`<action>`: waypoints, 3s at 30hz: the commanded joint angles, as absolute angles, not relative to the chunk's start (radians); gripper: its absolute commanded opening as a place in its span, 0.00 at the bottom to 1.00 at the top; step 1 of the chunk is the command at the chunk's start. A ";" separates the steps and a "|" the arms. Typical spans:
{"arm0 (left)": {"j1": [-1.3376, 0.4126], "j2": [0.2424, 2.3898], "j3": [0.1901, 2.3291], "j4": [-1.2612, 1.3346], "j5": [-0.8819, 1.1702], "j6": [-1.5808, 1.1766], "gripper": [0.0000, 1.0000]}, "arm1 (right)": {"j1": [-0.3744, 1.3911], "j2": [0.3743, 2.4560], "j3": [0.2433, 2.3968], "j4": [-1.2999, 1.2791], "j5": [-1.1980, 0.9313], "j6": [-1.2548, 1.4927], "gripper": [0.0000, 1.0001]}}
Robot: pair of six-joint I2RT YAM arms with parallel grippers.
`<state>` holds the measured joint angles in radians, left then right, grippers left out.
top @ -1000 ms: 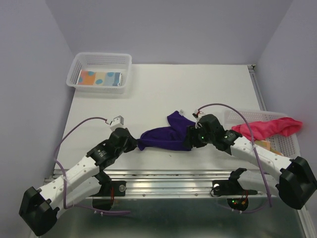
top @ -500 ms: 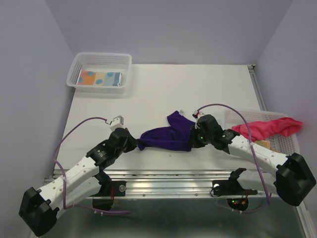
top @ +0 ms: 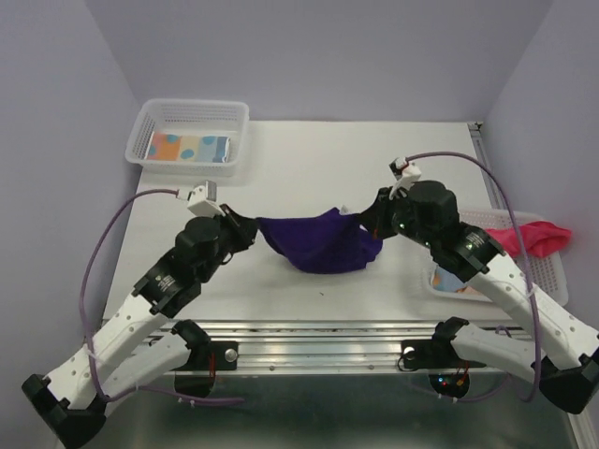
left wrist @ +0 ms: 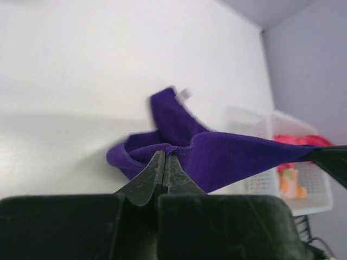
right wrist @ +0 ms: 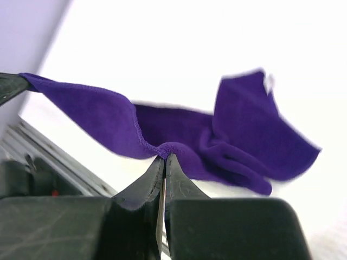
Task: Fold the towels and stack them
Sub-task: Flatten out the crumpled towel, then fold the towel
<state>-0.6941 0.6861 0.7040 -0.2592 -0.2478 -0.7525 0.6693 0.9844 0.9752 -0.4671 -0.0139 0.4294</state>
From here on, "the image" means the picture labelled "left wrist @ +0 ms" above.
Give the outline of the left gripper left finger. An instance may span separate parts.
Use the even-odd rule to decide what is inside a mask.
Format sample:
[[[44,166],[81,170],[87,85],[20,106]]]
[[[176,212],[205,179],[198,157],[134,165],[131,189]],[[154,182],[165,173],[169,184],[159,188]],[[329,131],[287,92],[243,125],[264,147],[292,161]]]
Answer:
[[[115,193],[1,200],[1,259],[156,259],[165,153]]]

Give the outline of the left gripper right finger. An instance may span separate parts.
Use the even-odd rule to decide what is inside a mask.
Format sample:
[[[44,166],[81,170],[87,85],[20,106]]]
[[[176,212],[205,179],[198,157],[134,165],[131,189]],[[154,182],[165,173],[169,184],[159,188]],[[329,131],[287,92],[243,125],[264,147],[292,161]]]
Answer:
[[[159,259],[311,259],[291,210],[274,196],[186,192],[195,184],[176,156],[165,160],[158,198]]]

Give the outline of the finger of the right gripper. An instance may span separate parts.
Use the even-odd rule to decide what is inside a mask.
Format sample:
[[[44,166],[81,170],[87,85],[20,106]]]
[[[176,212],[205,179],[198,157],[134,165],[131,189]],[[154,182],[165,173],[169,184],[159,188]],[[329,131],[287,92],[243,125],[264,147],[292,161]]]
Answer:
[[[346,154],[346,146],[323,147],[310,152],[306,156],[306,160],[316,164],[335,181],[346,188]]]

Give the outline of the purple towel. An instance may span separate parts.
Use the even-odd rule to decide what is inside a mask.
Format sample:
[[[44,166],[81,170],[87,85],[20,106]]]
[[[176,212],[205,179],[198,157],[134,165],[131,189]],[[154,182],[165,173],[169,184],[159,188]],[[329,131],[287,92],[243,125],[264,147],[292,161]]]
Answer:
[[[202,126],[168,87],[150,97],[156,130],[130,135],[106,154],[107,162],[129,179],[138,175],[157,151],[175,154],[185,173],[206,193],[284,163],[304,161],[316,146],[291,145]]]

